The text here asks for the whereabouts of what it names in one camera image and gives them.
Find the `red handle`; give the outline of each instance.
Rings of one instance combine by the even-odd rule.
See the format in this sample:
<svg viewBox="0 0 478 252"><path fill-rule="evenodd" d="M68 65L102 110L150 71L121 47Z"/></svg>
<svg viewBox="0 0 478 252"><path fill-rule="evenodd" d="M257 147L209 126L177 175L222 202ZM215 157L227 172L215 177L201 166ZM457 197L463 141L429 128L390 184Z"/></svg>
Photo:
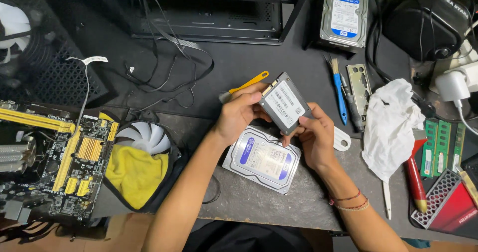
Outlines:
<svg viewBox="0 0 478 252"><path fill-rule="evenodd" d="M415 200L417 209L421 212L426 212L426 194L423 189L423 184L421 183L420 173L418 172L417 164L413 157L409 158L407 161L407 171L409 177L410 191L412 197Z"/></svg>

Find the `blue brush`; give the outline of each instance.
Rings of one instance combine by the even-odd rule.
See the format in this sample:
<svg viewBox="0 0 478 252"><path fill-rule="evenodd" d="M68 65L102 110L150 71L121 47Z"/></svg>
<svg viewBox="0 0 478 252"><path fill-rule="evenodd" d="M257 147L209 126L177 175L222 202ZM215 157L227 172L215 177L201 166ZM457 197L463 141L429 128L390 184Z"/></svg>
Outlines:
<svg viewBox="0 0 478 252"><path fill-rule="evenodd" d="M340 118L344 125L347 125L347 109L345 108L344 97L342 95L342 90L340 89L342 83L340 81L340 74L338 72L338 59L334 58L330 61L330 66L332 67L332 72L334 73L334 84L337 89L337 98L338 98L338 108L340 110Z"/></svg>

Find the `black desk surface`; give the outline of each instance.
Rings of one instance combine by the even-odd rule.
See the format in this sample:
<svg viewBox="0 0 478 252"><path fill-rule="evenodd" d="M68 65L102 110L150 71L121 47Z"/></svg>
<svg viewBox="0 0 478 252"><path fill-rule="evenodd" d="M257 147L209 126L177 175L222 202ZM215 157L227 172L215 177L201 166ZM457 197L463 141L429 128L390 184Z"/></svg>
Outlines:
<svg viewBox="0 0 478 252"><path fill-rule="evenodd" d="M323 52L314 49L303 51L301 48L308 9L309 3L301 11L283 46L201 42L201 46L213 56L216 68L194 89L196 96L194 106L190 109L183 109L178 107L175 102L170 102L160 103L152 109L162 113L183 115L162 114L160 119L164 124L173 127L181 138L187 141L191 148L194 148L219 113L218 95L221 92L241 86L265 70L269 71L271 75L267 80L273 79L281 72L288 72L306 100L317 102L331 116L339 129L353 137L360 137L360 135L352 133L353 129L350 123L344 126L339 119L336 94L332 86L330 72L326 68ZM110 81L119 94L116 99L109 102L109 105L116 105L120 108L109 108L110 110L121 116L125 112L125 109L121 108L124 108L127 103L130 107L139 108L164 96L161 93L145 94L126 80L108 72L108 70L116 70L123 73L126 60L129 66L135 67L134 72L138 77L147 79L155 64L151 52L151 41L129 38L117 27L79 4L75 6L74 18L79 27L74 36L75 41L78 42L77 44L85 56L101 55L106 56L110 61L106 65L100 65L103 66L103 70L97 70L97 72L104 73L104 77ZM155 84L164 81L166 70L176 54L175 48L168 42L160 42L159 49L160 65L157 78L154 79ZM190 52L205 61L203 69L209 66L210 61L205 55L195 51ZM379 53L379 65L383 70L395 77L410 79L409 59L403 51L383 38ZM182 63L183 60L180 58L176 62L177 67L173 71L170 86L176 86L191 77L191 65L186 62ZM364 53L359 53L350 61L342 57L340 72L346 75L346 65L360 63L365 63ZM380 86L381 81L377 75L370 69L368 72L372 87L375 89ZM134 94L128 96L132 90L135 90ZM179 99L183 104L188 104L191 97L190 94L184 94ZM377 212L386 218L381 181L368 170L359 154L361 150L361 141L352 140L350 149L346 152L336 151L336 156L352 180L370 199ZM199 213L200 218L344 230L337 214L324 200L326 193L320 187L321 182L304 165L299 165L288 195L277 194L220 167L215 170L215 176L221 183L221 196L212 204L202 206ZM393 195L393 216L392 220L386 219L386 221L400 236L427 240L475 242L462 237L414 228L407 218L408 191L401 169L392 176L390 190ZM215 189L212 192L208 191L206 197L214 191ZM122 212L128 212L128 209L121 206L111 192L102 186L94 216L111 216Z"/></svg>
<svg viewBox="0 0 478 252"><path fill-rule="evenodd" d="M302 50L310 1L306 2L282 46L200 42L201 47L212 55L216 66L214 71L198 82L194 88L194 105L186 109L180 107L175 101L171 101L159 103L151 109L162 113L214 120L221 108L218 100L220 93L241 86L262 71L269 71L270 76L265 79L269 82L272 82L281 72L287 72L302 96L307 101L317 102L334 120L336 127L354 138L361 138L360 134L354 133L350 121L347 126L344 126L340 120L331 72L323 57L323 53L326 52L318 49ZM135 76L148 79L156 63L151 51L151 40L131 39L125 32L82 5L74 6L74 9L74 18L79 26L75 41L78 42L82 52L86 56L106 56L110 61L108 64L94 65L103 68L103 70L99 69L99 72L105 74L107 82L110 82L118 92L118 97L109 102L109 105L124 107L128 104L133 108L143 108L160 98L171 97L171 94L162 92L147 94L111 73L111 70L114 70L124 74L126 70L124 63L126 62L128 66L135 67L133 72ZM176 47L169 42L159 41L158 45L160 65L152 81L155 86L159 86L166 79L172 59L178 53ZM188 51L204 62L198 68L198 73L202 73L210 64L209 57L197 50L188 49ZM365 63L364 51L356 54L349 61L344 56L337 57L339 58L340 72L346 78L347 65ZM385 37L381 41L378 60L381 68L389 75L410 79L408 56ZM368 68L368 74L373 89L383 85L372 69ZM164 89L176 87L191 77L192 64L180 55L173 68L171 79ZM189 92L178 96L178 99L183 105L189 105L192 102Z"/></svg>

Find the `forearm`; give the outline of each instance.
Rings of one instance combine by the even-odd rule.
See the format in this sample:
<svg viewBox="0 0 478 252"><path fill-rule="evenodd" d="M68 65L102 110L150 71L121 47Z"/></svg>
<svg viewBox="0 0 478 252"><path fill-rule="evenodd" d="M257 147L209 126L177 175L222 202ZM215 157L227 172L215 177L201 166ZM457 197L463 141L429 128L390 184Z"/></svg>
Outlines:
<svg viewBox="0 0 478 252"><path fill-rule="evenodd" d="M158 209L143 251L182 250L224 149L215 134L206 135Z"/></svg>
<svg viewBox="0 0 478 252"><path fill-rule="evenodd" d="M334 160L327 166L321 166L317 173L325 182L333 198L345 199L358 194L359 189L345 173L343 168ZM339 201L340 207L355 207L365 203L365 196ZM402 240L392 228L369 206L362 211L338 210L347 231L356 246L363 251L408 251Z"/></svg>

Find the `hand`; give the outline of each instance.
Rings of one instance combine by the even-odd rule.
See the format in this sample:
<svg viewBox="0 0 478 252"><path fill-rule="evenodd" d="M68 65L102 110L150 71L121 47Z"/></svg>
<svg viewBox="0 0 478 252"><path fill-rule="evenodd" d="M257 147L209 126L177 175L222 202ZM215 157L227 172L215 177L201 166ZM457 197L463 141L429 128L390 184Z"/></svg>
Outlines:
<svg viewBox="0 0 478 252"><path fill-rule="evenodd" d="M269 84L256 83L247 88L238 90L231 95L231 101L222 106L221 115L212 128L223 144L232 145L239 138L253 119L264 119L272 122L271 118L255 105L262 97L261 92Z"/></svg>
<svg viewBox="0 0 478 252"><path fill-rule="evenodd" d="M316 119L299 117L300 126L290 136L284 136L284 147L291 143L292 136L298 136L302 142L305 162L316 172L321 166L335 160L334 155L334 122L316 103L308 103L312 115Z"/></svg>

